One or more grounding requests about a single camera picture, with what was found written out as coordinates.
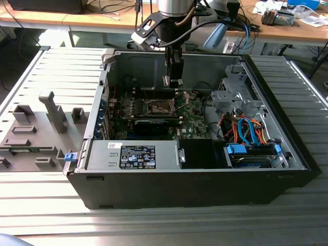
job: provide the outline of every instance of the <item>blue latch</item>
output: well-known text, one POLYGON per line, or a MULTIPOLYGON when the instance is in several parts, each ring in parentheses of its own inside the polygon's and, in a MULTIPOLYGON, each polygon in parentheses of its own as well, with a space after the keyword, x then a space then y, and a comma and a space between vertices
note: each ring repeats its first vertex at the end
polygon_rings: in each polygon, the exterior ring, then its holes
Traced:
POLYGON ((65 161, 77 161, 77 159, 78 159, 77 152, 67 153, 64 157, 65 161))
POLYGON ((244 145, 229 145, 227 151, 228 154, 247 154, 247 149, 244 145))
POLYGON ((279 155, 281 153, 281 147, 279 145, 275 145, 275 149, 277 151, 277 154, 279 155))

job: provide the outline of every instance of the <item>open computer chassis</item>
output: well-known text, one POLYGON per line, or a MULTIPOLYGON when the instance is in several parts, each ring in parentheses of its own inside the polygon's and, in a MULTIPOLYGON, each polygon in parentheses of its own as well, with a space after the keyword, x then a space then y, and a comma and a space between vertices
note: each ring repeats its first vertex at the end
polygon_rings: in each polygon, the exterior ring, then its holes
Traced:
POLYGON ((88 208, 269 203, 321 173, 251 57, 183 57, 183 86, 169 89, 162 53, 105 56, 64 168, 88 208))

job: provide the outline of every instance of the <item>barcode sticker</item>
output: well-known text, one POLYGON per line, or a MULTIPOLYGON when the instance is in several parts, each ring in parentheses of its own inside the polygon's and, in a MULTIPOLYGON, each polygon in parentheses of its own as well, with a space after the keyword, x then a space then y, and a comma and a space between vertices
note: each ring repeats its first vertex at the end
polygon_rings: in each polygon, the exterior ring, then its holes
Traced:
POLYGON ((122 147, 122 142, 109 142, 108 149, 120 149, 122 147))

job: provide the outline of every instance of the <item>warning label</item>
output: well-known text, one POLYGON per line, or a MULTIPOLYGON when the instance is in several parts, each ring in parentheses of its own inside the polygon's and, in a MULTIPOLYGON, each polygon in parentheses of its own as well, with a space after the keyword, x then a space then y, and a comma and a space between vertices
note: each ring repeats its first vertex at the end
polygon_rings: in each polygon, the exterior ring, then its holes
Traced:
POLYGON ((122 146, 121 169, 155 169, 155 146, 122 146))

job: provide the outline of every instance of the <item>desk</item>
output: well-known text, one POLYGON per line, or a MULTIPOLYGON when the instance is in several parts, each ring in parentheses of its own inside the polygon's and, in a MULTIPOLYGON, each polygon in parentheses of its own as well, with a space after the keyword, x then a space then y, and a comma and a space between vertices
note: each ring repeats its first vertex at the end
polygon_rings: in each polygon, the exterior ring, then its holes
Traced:
MULTIPOLYGON (((249 19, 255 18, 247 12, 247 8, 255 5, 257 0, 243 0, 243 6, 246 16, 249 19)), ((156 5, 153 5, 153 11, 157 11, 156 5)), ((88 31, 101 33, 127 33, 132 34, 135 24, 134 9, 126 9, 119 12, 120 20, 113 20, 103 14, 92 13, 88 10, 85 14, 73 15, 63 13, 47 13, 47 12, 33 12, 33 11, 14 11, 7 4, 9 11, 17 18, 17 20, 25 28, 39 28, 39 29, 56 29, 63 32, 65 45, 72 47, 74 42, 70 31, 88 31)), ((318 11, 327 11, 327 7, 320 6, 318 11)), ((150 14, 150 7, 148 4, 144 5, 144 18, 150 14)), ((299 27, 286 26, 265 26, 261 24, 261 16, 258 15, 252 23, 259 25, 260 33, 256 38, 256 44, 264 43, 275 44, 298 44, 298 45, 312 45, 324 46, 328 40, 328 28, 322 26, 319 28, 312 27, 299 20, 296 23, 299 27)), ((5 8, 0 4, 0 25, 4 27, 19 27, 13 18, 7 13, 5 8)), ((201 33, 205 39, 213 28, 202 28, 201 33)), ((236 31, 228 31, 226 37, 240 38, 243 33, 236 31)))

